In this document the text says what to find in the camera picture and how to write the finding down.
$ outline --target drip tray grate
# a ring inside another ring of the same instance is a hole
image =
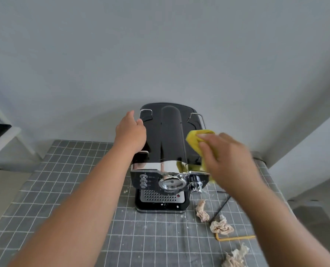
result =
[[[181,191],[176,195],[163,195],[155,192],[154,190],[141,190],[140,200],[142,202],[168,202],[168,203],[184,203],[185,193]]]

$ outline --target hand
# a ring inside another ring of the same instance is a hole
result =
[[[134,120],[134,110],[127,114],[115,128],[114,146],[122,146],[133,154],[141,151],[146,141],[146,128],[141,119]]]
[[[225,133],[200,134],[198,137],[205,141],[200,142],[199,147],[207,170],[231,196],[235,198],[240,193],[264,184],[251,153],[244,144]]]

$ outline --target person's right arm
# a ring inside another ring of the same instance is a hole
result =
[[[207,170],[246,212],[270,266],[330,267],[330,253],[264,184],[243,144],[224,133],[199,137]]]

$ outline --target espresso machine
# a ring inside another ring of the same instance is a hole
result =
[[[191,130],[205,129],[202,115],[180,104],[150,103],[141,107],[140,118],[146,143],[130,166],[136,208],[183,212],[189,207],[190,193],[201,193],[209,181],[201,157],[185,140]]]

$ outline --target grid pattern tablecloth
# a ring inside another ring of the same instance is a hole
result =
[[[60,140],[52,144],[0,219],[0,266],[7,265],[111,147],[112,143]],[[283,199],[265,164],[256,163],[263,180]],[[197,201],[206,199],[205,211],[212,217],[227,197],[217,190],[221,188],[211,183],[202,194],[193,194],[183,214],[139,213],[128,172],[96,266],[220,266],[225,252],[239,248],[240,242],[216,241],[208,224],[201,223],[194,211]],[[253,234],[248,217],[233,199],[222,214],[235,228],[230,237]],[[242,242],[250,248],[245,256],[248,267],[267,266],[256,239]]]

